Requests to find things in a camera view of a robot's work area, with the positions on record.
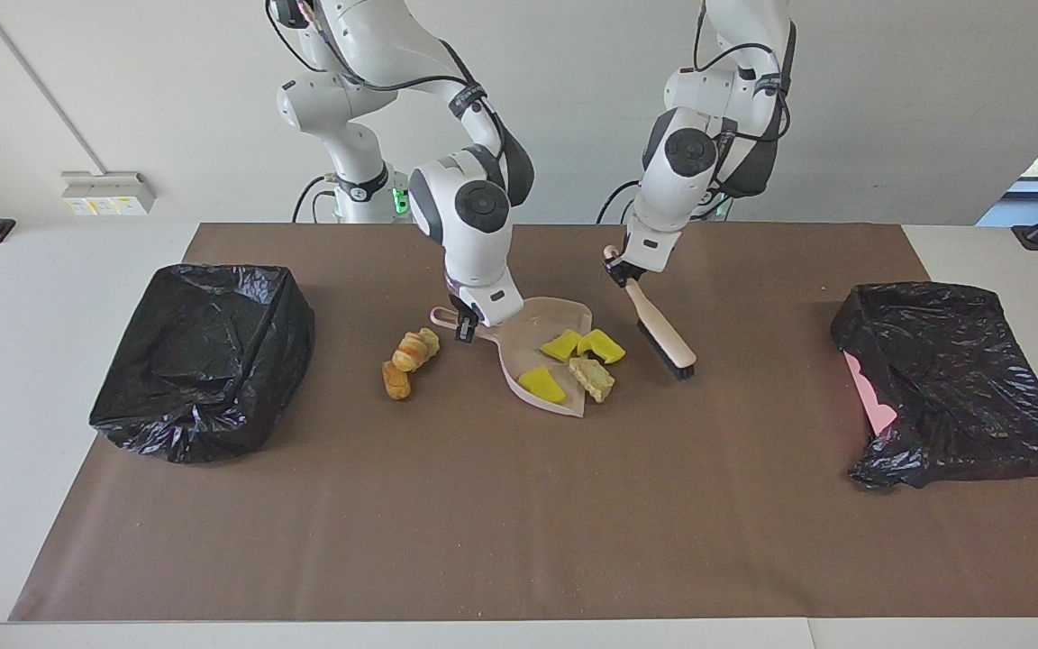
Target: dustpan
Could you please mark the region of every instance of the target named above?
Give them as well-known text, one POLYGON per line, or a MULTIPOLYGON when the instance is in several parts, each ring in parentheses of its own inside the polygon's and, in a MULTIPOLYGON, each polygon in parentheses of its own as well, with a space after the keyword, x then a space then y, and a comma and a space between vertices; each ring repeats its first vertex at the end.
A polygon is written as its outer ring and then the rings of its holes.
MULTIPOLYGON (((584 387, 579 385, 568 371, 565 362, 545 356, 539 351, 540 345, 553 340, 564 329, 574 329, 580 333, 591 331, 591 309, 577 301, 559 298, 527 298, 522 310, 512 316, 497 327, 479 327, 474 336, 493 342, 499 348, 499 366, 508 380, 508 386, 519 399, 540 409, 571 416, 584 415, 584 387), (539 366, 547 366, 568 398, 564 403, 551 403, 523 389, 519 377, 539 366)), ((458 327, 459 317, 449 308, 432 308, 432 322, 445 329, 458 327)))

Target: table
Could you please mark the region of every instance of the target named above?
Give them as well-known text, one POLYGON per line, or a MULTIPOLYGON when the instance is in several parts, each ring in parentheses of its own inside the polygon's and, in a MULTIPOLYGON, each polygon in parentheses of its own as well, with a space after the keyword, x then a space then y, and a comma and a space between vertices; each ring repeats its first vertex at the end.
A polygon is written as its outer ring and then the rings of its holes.
MULTIPOLYGON (((21 225, 0 246, 0 623, 87 447, 84 413, 154 270, 194 224, 21 225), (48 373, 46 367, 61 367, 48 373), (42 421, 42 427, 30 425, 42 421)), ((1005 229, 906 227, 928 274, 1001 295, 1038 374, 1038 254, 1005 229)), ((664 620, 477 624, 1 625, 0 646, 878 646, 1038 645, 1038 620, 664 620)))

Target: trash bag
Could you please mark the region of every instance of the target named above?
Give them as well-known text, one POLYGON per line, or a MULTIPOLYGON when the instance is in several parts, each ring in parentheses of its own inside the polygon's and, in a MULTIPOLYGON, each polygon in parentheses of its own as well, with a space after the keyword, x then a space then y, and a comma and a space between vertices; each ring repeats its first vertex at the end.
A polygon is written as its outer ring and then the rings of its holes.
POLYGON ((256 451, 310 362, 315 313, 291 270, 158 270, 90 413, 100 434, 190 464, 256 451))
POLYGON ((995 293, 859 285, 831 322, 831 337, 871 382, 876 408, 895 414, 873 431, 853 480, 922 488, 1038 476, 1038 379, 995 293))

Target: white robotic arm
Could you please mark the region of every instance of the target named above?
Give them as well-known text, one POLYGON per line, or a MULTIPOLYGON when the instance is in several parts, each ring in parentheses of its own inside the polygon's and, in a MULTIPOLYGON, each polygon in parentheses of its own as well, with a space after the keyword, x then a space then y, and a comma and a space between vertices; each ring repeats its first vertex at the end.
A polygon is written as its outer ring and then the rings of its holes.
POLYGON ((446 251, 446 282, 461 314, 457 336, 498 325, 522 308, 511 278, 511 207, 535 182, 530 158, 503 126, 487 93, 445 42, 432 36, 403 0, 276 0, 279 20, 301 30, 304 52, 320 72, 279 91, 279 110, 293 127, 320 137, 338 173, 340 211, 357 221, 390 221, 386 192, 394 173, 370 129, 351 124, 379 110, 407 87, 443 99, 474 141, 415 168, 409 205, 424 234, 446 251), (357 209, 357 202, 374 206, 357 209))
POLYGON ((777 140, 787 131, 795 56, 788 0, 706 0, 700 31, 705 16, 723 53, 705 65, 694 61, 691 69, 676 71, 666 83, 668 110, 656 119, 644 152, 624 249, 606 262, 621 285, 646 270, 662 271, 683 227, 706 216, 700 210, 716 196, 762 193, 777 140), (736 70, 710 69, 722 58, 731 58, 736 70))

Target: brown table cover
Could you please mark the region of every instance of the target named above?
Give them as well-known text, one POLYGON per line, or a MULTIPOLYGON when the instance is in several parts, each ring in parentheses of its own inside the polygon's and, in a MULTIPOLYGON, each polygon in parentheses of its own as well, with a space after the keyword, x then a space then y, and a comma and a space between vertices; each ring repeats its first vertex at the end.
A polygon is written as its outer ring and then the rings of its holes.
POLYGON ((524 295, 589 304, 627 349, 572 420, 447 332, 412 398, 386 398, 379 362, 446 303, 414 227, 202 225, 186 262, 294 271, 318 314, 304 384, 228 463, 97 439, 11 619, 1038 616, 1038 478, 844 475, 868 424, 828 324, 853 283, 927 279, 901 228, 689 227, 644 282, 700 354, 685 383, 602 270, 621 236, 516 229, 524 295))

